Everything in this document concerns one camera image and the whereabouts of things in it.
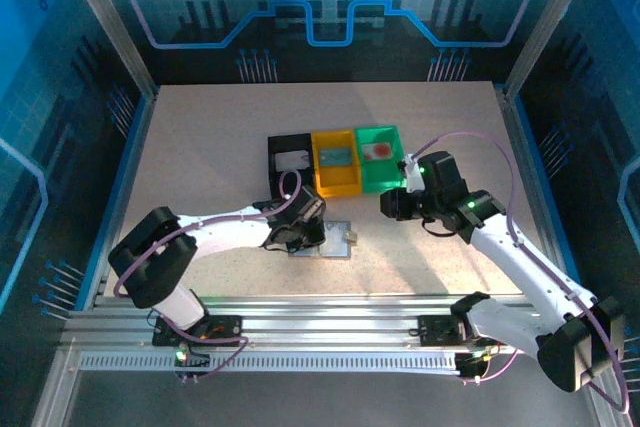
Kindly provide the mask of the white card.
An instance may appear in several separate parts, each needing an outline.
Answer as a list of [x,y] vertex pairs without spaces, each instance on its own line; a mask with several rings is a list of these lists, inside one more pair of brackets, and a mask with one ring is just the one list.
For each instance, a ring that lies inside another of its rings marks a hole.
[[274,156],[277,172],[304,170],[310,167],[309,153],[306,150],[279,152]]

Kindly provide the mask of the card with red dot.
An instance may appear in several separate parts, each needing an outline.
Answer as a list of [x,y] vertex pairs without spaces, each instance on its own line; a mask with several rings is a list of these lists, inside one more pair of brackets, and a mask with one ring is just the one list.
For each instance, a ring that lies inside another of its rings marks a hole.
[[375,142],[361,145],[363,158],[367,162],[385,161],[393,157],[393,148],[389,142]]

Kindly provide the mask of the teal card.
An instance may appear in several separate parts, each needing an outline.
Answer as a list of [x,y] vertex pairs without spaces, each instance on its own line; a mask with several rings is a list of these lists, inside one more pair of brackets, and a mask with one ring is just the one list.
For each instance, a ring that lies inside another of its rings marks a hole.
[[352,164],[351,149],[348,147],[328,148],[319,151],[321,167],[346,167]]

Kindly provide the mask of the green plastic bin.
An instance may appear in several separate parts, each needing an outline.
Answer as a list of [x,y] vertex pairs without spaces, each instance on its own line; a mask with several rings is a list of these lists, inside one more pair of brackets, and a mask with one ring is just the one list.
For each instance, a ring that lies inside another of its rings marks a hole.
[[[404,149],[396,126],[356,128],[355,138],[365,193],[382,193],[405,185],[404,177],[398,169],[398,162],[404,158]],[[385,161],[365,161],[361,145],[375,142],[389,142],[393,148],[393,157]]]

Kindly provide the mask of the yellow plastic bin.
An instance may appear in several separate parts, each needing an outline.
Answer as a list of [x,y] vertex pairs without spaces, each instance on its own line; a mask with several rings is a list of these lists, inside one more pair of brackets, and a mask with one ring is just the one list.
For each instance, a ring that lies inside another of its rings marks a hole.
[[[316,131],[311,133],[311,140],[315,164],[315,186],[318,193],[326,199],[361,194],[361,163],[354,131]],[[340,147],[351,149],[352,164],[346,167],[321,167],[319,151]]]

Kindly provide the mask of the black plastic bin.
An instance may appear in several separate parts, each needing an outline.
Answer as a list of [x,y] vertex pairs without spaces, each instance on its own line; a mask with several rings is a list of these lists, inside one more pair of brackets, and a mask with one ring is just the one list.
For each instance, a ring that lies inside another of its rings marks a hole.
[[303,186],[315,187],[315,165],[310,133],[272,136],[268,138],[267,146],[269,187],[273,198],[281,195],[279,183],[282,174],[285,172],[277,172],[275,168],[274,156],[279,152],[306,150],[309,153],[310,167],[301,171],[296,171],[300,173]]

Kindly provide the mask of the black connector box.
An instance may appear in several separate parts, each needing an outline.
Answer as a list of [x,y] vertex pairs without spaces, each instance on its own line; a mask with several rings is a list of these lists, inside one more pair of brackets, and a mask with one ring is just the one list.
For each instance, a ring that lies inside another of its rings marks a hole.
[[490,366],[490,356],[483,353],[456,353],[454,361],[458,377],[472,382],[483,378]]
[[195,352],[190,346],[179,347],[175,352],[174,358],[174,375],[185,385],[188,381],[197,381],[202,375],[199,368],[205,368],[210,365],[211,357],[208,354]]

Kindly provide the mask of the aluminium mounting rail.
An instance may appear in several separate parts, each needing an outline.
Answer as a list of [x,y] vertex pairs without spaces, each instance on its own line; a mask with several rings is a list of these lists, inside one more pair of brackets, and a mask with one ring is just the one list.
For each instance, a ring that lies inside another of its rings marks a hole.
[[[395,352],[418,350],[408,334],[420,315],[448,315],[460,295],[312,295],[205,300],[214,315],[243,318],[250,350]],[[59,346],[80,350],[152,348],[152,317],[125,299],[100,297],[70,315]]]

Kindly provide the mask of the aluminium side rail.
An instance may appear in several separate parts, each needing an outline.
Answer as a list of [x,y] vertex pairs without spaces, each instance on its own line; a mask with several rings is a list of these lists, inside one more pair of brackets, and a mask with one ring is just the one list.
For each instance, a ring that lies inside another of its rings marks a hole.
[[522,192],[535,223],[540,249],[570,280],[581,284],[582,280],[524,105],[518,96],[510,99],[503,84],[495,84],[494,89],[519,168],[523,183]]

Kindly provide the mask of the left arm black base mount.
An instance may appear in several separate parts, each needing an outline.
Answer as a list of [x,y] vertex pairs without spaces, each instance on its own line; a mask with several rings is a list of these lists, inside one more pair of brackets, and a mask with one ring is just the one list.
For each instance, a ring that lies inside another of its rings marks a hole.
[[233,341],[242,333],[242,317],[231,315],[205,315],[184,334],[177,333],[162,318],[157,318],[153,329],[152,345],[155,347],[205,347],[210,339],[226,339],[219,343],[222,347],[238,347],[239,340]]

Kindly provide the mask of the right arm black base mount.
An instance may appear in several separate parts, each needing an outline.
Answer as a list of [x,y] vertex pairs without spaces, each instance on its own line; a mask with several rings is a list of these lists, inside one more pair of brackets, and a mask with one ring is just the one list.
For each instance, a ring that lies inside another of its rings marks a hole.
[[422,347],[457,347],[467,343],[464,323],[454,315],[419,316],[417,332]]

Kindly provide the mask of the aluminium frame post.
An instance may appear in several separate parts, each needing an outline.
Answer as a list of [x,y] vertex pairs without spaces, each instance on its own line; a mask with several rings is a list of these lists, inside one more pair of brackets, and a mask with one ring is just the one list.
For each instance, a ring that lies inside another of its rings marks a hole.
[[507,77],[503,96],[513,103],[573,0],[548,0]]
[[142,96],[154,100],[156,85],[112,0],[86,0]]

